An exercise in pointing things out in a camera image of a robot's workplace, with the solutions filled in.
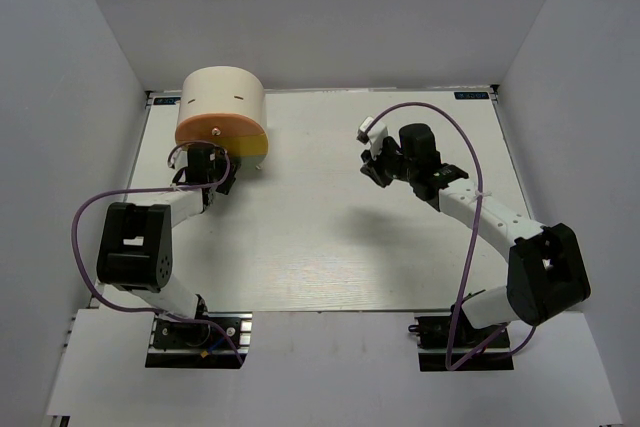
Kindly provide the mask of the orange top drawer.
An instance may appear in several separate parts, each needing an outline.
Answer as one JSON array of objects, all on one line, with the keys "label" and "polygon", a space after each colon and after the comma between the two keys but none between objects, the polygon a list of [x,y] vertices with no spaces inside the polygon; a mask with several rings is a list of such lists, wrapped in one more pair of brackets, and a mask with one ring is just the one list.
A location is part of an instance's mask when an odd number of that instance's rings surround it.
[{"label": "orange top drawer", "polygon": [[179,121],[175,131],[177,142],[209,140],[215,137],[246,137],[264,134],[264,128],[253,119],[239,114],[201,114]]}]

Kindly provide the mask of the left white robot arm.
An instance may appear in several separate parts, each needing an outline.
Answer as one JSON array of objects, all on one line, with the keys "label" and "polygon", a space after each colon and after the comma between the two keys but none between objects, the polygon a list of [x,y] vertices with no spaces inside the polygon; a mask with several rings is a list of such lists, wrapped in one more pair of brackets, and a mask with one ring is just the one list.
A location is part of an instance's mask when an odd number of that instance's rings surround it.
[{"label": "left white robot arm", "polygon": [[142,203],[114,202],[106,212],[96,273],[100,283],[128,292],[161,315],[179,317],[177,334],[199,346],[211,334],[211,321],[200,312],[203,301],[173,273],[172,231],[204,213],[216,194],[226,195],[241,161],[210,142],[188,142],[175,148],[168,165],[176,169],[167,188],[140,189],[151,196]]}]

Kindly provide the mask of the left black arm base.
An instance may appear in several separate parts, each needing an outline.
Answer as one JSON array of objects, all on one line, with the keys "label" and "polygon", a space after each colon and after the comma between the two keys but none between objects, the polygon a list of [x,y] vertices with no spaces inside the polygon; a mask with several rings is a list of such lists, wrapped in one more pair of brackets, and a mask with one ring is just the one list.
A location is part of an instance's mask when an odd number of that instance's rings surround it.
[{"label": "left black arm base", "polygon": [[[225,330],[245,360],[250,348],[253,314],[206,313],[205,316]],[[152,324],[145,367],[237,370],[241,364],[224,336],[213,327],[156,318]]]}]

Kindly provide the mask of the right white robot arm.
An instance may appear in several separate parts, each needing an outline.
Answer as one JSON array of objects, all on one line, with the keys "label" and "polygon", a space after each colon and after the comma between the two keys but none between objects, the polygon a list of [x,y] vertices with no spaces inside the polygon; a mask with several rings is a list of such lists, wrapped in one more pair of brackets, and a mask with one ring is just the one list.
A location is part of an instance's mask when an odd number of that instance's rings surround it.
[{"label": "right white robot arm", "polygon": [[525,218],[481,194],[465,171],[442,161],[428,125],[406,125],[393,139],[383,123],[368,117],[357,138],[366,146],[364,175],[382,188],[394,181],[408,183],[436,211],[477,229],[507,263],[505,285],[465,300],[462,314],[451,321],[459,343],[477,344],[493,325],[520,320],[538,326],[590,297],[574,231],[562,223],[546,226]]}]

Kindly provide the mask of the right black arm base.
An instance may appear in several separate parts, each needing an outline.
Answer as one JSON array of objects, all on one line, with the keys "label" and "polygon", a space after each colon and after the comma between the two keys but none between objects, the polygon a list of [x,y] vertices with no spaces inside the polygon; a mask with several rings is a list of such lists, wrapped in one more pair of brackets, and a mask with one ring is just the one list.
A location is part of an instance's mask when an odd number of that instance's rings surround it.
[{"label": "right black arm base", "polygon": [[[417,340],[419,368],[421,372],[445,372],[445,356],[449,336],[451,315],[442,313],[415,317],[408,326],[408,332]],[[451,363],[459,361],[478,344],[489,338],[498,325],[474,329],[467,320],[461,318],[453,343]],[[467,360],[458,371],[489,372],[512,371],[513,361],[509,356],[510,338],[506,330],[494,338],[482,350]]]}]

